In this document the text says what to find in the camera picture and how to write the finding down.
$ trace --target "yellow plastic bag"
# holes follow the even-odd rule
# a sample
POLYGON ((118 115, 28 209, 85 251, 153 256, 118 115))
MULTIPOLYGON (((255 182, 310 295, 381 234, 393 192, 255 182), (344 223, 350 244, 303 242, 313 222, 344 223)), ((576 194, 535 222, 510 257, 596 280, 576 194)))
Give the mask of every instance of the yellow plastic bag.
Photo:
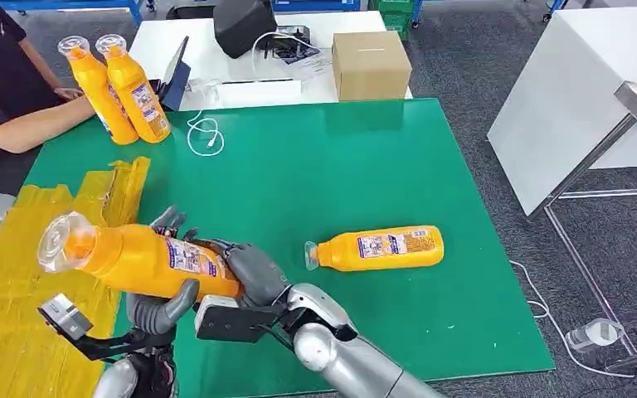
POLYGON ((135 221, 149 159, 115 162, 88 172, 76 198, 66 186, 25 186, 0 227, 0 398, 86 397, 103 369, 47 326, 36 308, 64 293, 95 327, 113 331, 120 294, 82 272, 46 274, 36 261, 42 232, 57 215, 76 210, 100 225, 135 221))

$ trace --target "charging cable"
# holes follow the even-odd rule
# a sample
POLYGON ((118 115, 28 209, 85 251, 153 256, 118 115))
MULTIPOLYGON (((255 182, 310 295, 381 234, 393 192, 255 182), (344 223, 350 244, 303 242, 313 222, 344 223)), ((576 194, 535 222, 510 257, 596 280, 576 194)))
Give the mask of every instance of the charging cable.
POLYGON ((294 41, 298 41, 299 43, 309 47, 309 48, 313 48, 315 50, 319 50, 321 51, 318 47, 312 46, 309 43, 307 43, 306 41, 302 41, 300 39, 297 39, 294 36, 291 35, 285 35, 284 33, 279 33, 279 32, 267 32, 267 33, 263 33, 260 35, 260 37, 258 37, 257 39, 255 39, 255 42, 253 43, 253 47, 250 49, 250 59, 252 61, 252 67, 253 67, 253 73, 255 74, 255 77, 259 77, 257 75, 257 69, 255 68, 255 47, 257 47, 257 43, 260 42, 260 40, 263 39, 263 37, 267 37, 267 36, 279 36, 279 37, 286 37, 288 39, 292 39, 294 41))
POLYGON ((189 146, 189 149, 191 149, 192 152, 194 152, 194 154, 197 156, 203 156, 203 157, 216 156, 217 154, 221 153, 221 151, 223 150, 223 146, 226 144, 225 140, 223 139, 223 133, 221 133, 221 131, 218 129, 218 122, 215 119, 213 118, 199 119, 199 117, 201 117, 202 115, 202 112, 203 110, 200 110, 196 116, 194 116, 193 118, 187 121, 187 126, 189 126, 189 130, 187 131, 187 145, 189 146), (202 127, 199 127, 199 125, 203 124, 204 122, 210 122, 211 124, 213 124, 213 128, 204 129, 202 127), (215 152, 211 152, 211 153, 198 152, 192 146, 192 133, 194 131, 198 131, 200 133, 213 133, 211 139, 208 140, 207 149, 211 149, 214 145, 216 145, 217 139, 220 142, 218 149, 215 152))
POLYGON ((538 299, 541 300, 540 302, 527 300, 527 302, 529 304, 533 304, 533 305, 536 305, 536 306, 538 306, 540 308, 543 308, 544 313, 539 314, 539 315, 534 315, 533 317, 534 318, 548 318, 548 319, 551 320, 551 323, 553 324, 553 327, 558 332, 558 335, 560 336, 560 338, 562 340, 562 343, 565 346, 565 349, 567 351, 567 355, 570 357, 570 359, 572 359, 573 362, 575 362, 576 365, 578 365, 582 369, 585 369, 586 371, 592 371, 594 373, 598 373, 598 374, 604 375, 604 376, 624 377, 626 379, 633 379, 633 378, 637 377, 637 373, 635 375, 626 375, 626 374, 623 374, 623 373, 611 373, 611 372, 608 372, 608 371, 601 371, 599 369, 595 369, 593 367, 589 367, 589 366, 581 363, 580 361, 578 361, 577 358, 575 358, 575 356, 572 355, 572 351, 571 351, 570 347, 567 345, 567 342, 565 340, 565 335, 563 334, 562 330, 560 329, 560 326, 558 326, 558 322, 556 322, 556 319, 553 317, 553 314, 551 314, 551 309, 548 307, 548 304, 546 303, 546 300, 543 298, 541 293, 538 292, 538 289, 536 289, 536 285, 533 284, 533 282, 531 281, 531 277, 528 276, 528 271, 526 270, 526 267, 524 267, 521 263, 518 263, 516 261, 509 261, 509 262, 512 263, 512 265, 516 265, 517 267, 523 269, 523 274, 526 275, 526 280, 528 281, 528 284, 531 286, 531 289, 533 289, 533 292, 536 293, 536 295, 538 296, 538 299))
MULTIPOLYGON (((207 91, 211 90, 215 85, 219 84, 220 82, 221 81, 218 79, 213 79, 213 80, 209 80, 206 84, 202 85, 200 92, 203 96, 204 103, 206 103, 206 101, 209 98, 209 96, 207 96, 208 94, 207 91)), ((191 83, 187 83, 187 87, 189 91, 195 91, 191 83)), ((214 118, 199 119, 202 116, 202 112, 203 112, 203 109, 200 110, 196 116, 187 120, 187 126, 189 126, 189 130, 187 131, 187 146, 195 155, 209 158, 211 156, 216 156, 217 154, 221 153, 221 151, 223 150, 223 147, 226 144, 225 142, 226 140, 223 138, 223 133, 221 133, 221 130, 218 129, 218 122, 214 118), (204 129, 200 127, 200 125, 203 125, 205 122, 209 122, 210 124, 212 124, 213 128, 204 129), (219 140, 218 149, 215 152, 211 152, 211 153, 202 153, 194 149, 194 146, 192 145, 192 133, 195 131, 198 131, 199 133, 213 133, 213 135, 211 136, 211 138, 209 138, 207 142, 207 149, 213 148, 213 146, 216 145, 216 141, 219 140)))

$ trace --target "robot finger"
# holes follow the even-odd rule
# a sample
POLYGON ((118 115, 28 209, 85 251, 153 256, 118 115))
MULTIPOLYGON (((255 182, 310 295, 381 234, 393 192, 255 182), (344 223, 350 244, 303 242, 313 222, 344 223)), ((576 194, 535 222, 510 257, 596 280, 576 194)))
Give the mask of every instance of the robot finger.
POLYGON ((158 218, 154 219, 153 222, 150 223, 152 227, 165 227, 169 226, 173 220, 177 218, 177 208, 174 205, 171 205, 163 214, 159 215, 158 218))

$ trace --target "plastic bottle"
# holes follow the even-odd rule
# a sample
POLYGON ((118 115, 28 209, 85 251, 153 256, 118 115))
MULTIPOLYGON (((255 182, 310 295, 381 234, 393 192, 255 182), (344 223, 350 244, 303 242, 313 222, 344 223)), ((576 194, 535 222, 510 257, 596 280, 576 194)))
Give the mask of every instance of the plastic bottle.
POLYGON ((149 143, 159 143, 172 129, 143 68, 125 46, 125 39, 119 35, 104 35, 96 41, 96 49, 108 64, 109 81, 138 135, 149 143))
POLYGON ((191 278, 201 282, 197 300, 241 295, 241 283, 212 250, 158 235, 149 226, 93 226, 74 211, 45 229, 37 260, 46 272, 79 269, 129 293, 171 298, 191 278))
POLYGON ((339 271, 426 267, 443 259, 443 238, 434 226, 348 232, 319 245, 306 242, 304 258, 308 270, 319 266, 339 271))
POLYGON ((624 336, 624 327, 609 319, 593 319, 585 326, 571 330, 565 335, 567 346, 577 352, 590 352, 606 347, 624 336))
POLYGON ((57 50, 70 62, 72 75, 86 94, 101 123, 118 145, 138 140, 138 133, 128 120, 118 95, 109 84, 106 66, 91 55, 89 41, 81 36, 65 37, 57 50))

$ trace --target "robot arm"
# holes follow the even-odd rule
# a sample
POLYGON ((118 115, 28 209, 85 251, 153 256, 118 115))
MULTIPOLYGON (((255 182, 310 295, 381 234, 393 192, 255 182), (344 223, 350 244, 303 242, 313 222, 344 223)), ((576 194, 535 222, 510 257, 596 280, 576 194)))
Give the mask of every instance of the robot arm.
MULTIPOLYGON (((151 226, 176 236, 183 218, 171 207, 151 226)), ((192 229, 183 239, 219 254, 244 287, 239 303, 210 295, 202 300, 195 322, 198 338, 257 342, 270 334, 346 398, 444 398, 363 337, 323 290, 291 285, 270 257, 252 245, 195 240, 195 234, 192 229)), ((177 396, 175 325, 198 290, 198 282, 188 280, 170 300, 127 294, 126 312, 134 327, 109 339, 86 336, 91 323, 61 294, 38 311, 90 360, 114 363, 100 378, 95 398, 168 398, 177 396), (119 354, 125 355, 116 362, 109 359, 119 354)))
POLYGON ((256 342, 268 332, 346 398, 444 398, 363 337, 322 289, 289 285, 261 250, 218 240, 195 243, 221 255, 246 290, 237 307, 202 301, 195 322, 199 338, 256 342), (219 324, 230 328, 210 326, 219 324))

